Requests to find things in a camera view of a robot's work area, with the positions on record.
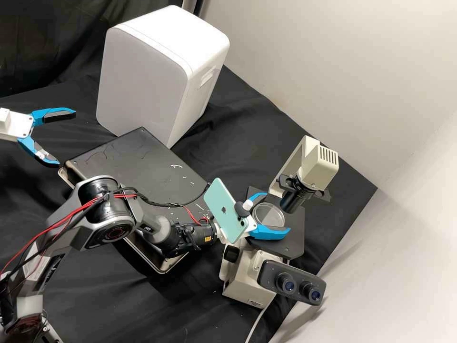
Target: white wall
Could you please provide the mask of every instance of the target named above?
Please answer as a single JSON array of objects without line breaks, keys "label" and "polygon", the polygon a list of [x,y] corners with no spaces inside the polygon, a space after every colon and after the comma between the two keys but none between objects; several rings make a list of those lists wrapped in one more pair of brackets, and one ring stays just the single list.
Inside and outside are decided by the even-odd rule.
[{"label": "white wall", "polygon": [[457,341],[457,115],[381,185],[271,343]]},{"label": "white wall", "polygon": [[379,185],[457,108],[454,0],[206,0],[226,65]]}]

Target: glass petri dish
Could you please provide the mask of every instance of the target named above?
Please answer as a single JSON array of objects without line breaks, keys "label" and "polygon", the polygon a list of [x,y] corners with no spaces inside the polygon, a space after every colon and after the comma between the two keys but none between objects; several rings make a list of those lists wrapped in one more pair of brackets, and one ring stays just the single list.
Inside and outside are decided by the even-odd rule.
[{"label": "glass petri dish", "polygon": [[282,211],[269,202],[261,202],[252,210],[252,217],[258,224],[284,226],[285,219]]}]

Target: white appliance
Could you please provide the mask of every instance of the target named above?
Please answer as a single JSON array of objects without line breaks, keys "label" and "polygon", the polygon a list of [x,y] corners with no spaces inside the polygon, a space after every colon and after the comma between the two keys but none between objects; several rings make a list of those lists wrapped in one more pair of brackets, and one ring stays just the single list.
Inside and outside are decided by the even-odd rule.
[{"label": "white appliance", "polygon": [[116,25],[97,120],[118,136],[144,126],[171,147],[203,114],[228,50],[225,34],[177,6]]}]

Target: air vent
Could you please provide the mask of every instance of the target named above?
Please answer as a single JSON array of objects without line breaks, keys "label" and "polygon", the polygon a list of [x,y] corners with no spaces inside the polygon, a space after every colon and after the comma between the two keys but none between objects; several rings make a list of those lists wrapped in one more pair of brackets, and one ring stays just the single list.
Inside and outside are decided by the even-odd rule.
[{"label": "air vent", "polygon": [[321,160],[324,160],[328,163],[338,165],[338,154],[322,145],[319,146],[319,157]]}]

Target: mint green smartphone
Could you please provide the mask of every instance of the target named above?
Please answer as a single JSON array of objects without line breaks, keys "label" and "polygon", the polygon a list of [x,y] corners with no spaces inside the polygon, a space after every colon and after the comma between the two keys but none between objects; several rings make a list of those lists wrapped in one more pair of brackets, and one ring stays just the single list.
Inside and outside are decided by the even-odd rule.
[{"label": "mint green smartphone", "polygon": [[239,219],[235,199],[220,178],[215,178],[203,199],[230,243],[235,243],[248,227],[246,219]]}]

